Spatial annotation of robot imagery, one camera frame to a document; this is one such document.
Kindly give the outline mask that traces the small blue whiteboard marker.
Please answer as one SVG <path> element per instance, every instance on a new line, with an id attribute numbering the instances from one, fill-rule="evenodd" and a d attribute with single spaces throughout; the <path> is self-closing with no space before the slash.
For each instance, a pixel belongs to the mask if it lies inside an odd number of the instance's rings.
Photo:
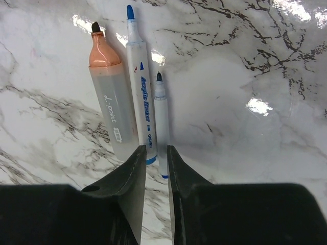
<path id="1" fill-rule="evenodd" d="M 160 72 L 156 75 L 154 87 L 154 108 L 157 136 L 157 156 L 159 163 L 159 173 L 164 178 L 168 178 L 167 146 L 170 140 L 168 99 L 166 95 L 164 81 Z"/>

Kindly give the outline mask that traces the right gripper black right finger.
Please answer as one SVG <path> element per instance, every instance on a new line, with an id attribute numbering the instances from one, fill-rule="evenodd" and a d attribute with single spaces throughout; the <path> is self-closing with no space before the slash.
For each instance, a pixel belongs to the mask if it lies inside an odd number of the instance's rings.
<path id="1" fill-rule="evenodd" d="M 173 244 L 326 244 L 326 220 L 302 185 L 213 184 L 167 148 Z"/>

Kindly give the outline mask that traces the orange highlighter pen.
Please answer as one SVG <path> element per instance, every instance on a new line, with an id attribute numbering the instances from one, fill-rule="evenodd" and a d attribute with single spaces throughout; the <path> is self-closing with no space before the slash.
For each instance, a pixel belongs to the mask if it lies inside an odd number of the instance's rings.
<path id="1" fill-rule="evenodd" d="M 126 161 L 138 147 L 134 110 L 118 54 L 107 43 L 97 22 L 91 26 L 93 46 L 89 72 L 116 157 Z"/>

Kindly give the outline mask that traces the blue acrylic marker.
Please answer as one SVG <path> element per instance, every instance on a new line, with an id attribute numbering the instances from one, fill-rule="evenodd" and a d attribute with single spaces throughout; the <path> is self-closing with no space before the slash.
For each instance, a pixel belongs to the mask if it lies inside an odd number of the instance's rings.
<path id="1" fill-rule="evenodd" d="M 138 138 L 140 145 L 146 146 L 146 164 L 150 165 L 156 160 L 157 144 L 148 55 L 146 43 L 139 35 L 137 20 L 131 5 L 127 6 L 127 30 L 127 61 Z"/>

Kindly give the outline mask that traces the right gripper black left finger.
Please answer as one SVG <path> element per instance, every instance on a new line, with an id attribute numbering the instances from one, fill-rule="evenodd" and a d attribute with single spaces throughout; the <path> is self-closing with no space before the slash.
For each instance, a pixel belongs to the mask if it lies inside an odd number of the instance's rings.
<path id="1" fill-rule="evenodd" d="M 146 148 L 77 190 L 68 184 L 2 185 L 1 244 L 139 244 Z"/>

